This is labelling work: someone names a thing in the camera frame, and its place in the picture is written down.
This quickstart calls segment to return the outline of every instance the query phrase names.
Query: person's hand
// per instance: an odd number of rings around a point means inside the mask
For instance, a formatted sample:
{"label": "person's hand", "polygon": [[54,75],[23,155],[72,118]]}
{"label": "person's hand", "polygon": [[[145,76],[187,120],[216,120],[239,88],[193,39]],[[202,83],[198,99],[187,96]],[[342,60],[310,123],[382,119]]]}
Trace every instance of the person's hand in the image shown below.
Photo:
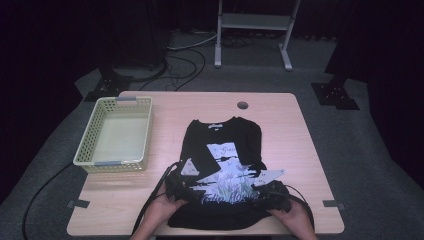
{"label": "person's hand", "polygon": [[132,240],[149,239],[162,223],[167,221],[181,206],[187,202],[184,200],[174,201],[165,195],[165,184],[163,184],[158,192],[158,197],[153,200],[144,214],[140,226],[132,235]]}
{"label": "person's hand", "polygon": [[290,212],[287,213],[284,210],[277,209],[268,210],[268,212],[276,217],[298,239],[317,240],[318,238],[315,235],[306,210],[300,203],[291,199],[289,201],[292,204]]}

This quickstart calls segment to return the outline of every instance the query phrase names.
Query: yellow plastic basket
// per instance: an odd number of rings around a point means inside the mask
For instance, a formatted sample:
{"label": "yellow plastic basket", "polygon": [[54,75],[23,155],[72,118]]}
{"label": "yellow plastic basket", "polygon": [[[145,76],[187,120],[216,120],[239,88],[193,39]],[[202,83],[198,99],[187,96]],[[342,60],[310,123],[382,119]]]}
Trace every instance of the yellow plastic basket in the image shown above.
{"label": "yellow plastic basket", "polygon": [[152,114],[150,97],[98,99],[74,164],[88,173],[146,170]]}

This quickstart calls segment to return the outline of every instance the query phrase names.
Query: metal stand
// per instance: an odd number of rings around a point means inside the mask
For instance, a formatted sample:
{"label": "metal stand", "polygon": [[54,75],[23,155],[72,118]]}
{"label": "metal stand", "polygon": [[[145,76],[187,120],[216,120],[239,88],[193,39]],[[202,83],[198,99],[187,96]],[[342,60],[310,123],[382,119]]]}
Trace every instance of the metal stand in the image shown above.
{"label": "metal stand", "polygon": [[292,71],[289,56],[287,54],[287,45],[293,30],[294,22],[299,9],[300,0],[296,0],[292,14],[290,16],[272,16],[255,14],[233,14],[222,12],[222,1],[219,0],[218,8],[218,27],[215,45],[215,67],[221,68],[221,30],[222,28],[244,28],[244,29],[263,29],[263,30],[282,30],[286,31],[283,43],[279,44],[281,57],[283,58],[286,71]]}
{"label": "metal stand", "polygon": [[333,105],[339,110],[359,110],[355,100],[343,88],[347,77],[334,75],[329,83],[311,83],[321,105]]}
{"label": "metal stand", "polygon": [[110,65],[100,66],[99,71],[102,77],[94,91],[87,94],[85,102],[95,102],[102,97],[117,97],[122,91],[129,90],[133,77],[119,75]]}

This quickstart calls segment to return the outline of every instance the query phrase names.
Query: clothing tag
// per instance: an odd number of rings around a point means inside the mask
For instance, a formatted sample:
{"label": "clothing tag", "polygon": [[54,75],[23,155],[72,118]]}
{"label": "clothing tag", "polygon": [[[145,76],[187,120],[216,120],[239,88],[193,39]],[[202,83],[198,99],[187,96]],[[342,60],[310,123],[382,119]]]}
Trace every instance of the clothing tag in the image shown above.
{"label": "clothing tag", "polygon": [[219,128],[219,127],[223,127],[222,124],[211,124],[208,126],[208,128]]}

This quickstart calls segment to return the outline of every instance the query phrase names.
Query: wooden table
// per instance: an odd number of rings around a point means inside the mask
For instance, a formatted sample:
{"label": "wooden table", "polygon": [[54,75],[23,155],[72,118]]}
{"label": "wooden table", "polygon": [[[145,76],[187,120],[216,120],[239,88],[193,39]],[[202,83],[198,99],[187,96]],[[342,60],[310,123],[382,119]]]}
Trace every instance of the wooden table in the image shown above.
{"label": "wooden table", "polygon": [[[88,174],[80,200],[88,208],[76,207],[68,225],[73,236],[130,235],[138,213],[165,169],[178,161],[189,123],[223,122],[239,116],[262,129],[262,159],[270,170],[285,169],[278,178],[298,189],[310,204],[317,233],[336,234],[344,224],[333,200],[314,144],[296,97],[290,93],[217,92],[123,92],[121,96],[150,96],[153,126],[147,170],[126,173]],[[237,107],[246,102],[248,108]],[[160,226],[155,235],[282,235],[288,231],[267,217],[247,229],[201,231]]]}

